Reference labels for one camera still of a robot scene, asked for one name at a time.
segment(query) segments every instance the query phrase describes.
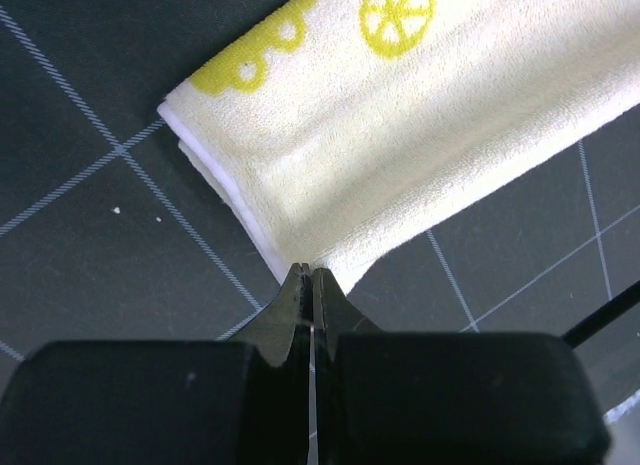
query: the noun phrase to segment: white towel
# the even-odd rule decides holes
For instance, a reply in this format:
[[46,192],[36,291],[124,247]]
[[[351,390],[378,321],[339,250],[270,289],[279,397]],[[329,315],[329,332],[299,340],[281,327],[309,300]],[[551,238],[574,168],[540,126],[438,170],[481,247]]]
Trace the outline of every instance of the white towel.
[[292,0],[160,114],[273,274],[383,254],[640,102],[640,0]]

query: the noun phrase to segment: yellow gear print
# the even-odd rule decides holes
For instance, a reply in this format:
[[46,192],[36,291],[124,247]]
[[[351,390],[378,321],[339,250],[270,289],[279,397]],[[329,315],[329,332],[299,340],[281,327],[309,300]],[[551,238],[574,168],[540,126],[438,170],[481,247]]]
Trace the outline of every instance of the yellow gear print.
[[198,90],[214,96],[227,88],[258,90],[267,80],[269,70],[264,52],[270,48],[286,53],[297,50],[307,33],[302,14],[315,3],[316,0],[291,0],[209,60],[189,81]]
[[436,0],[362,0],[362,35],[378,55],[398,57],[420,43],[435,7]]

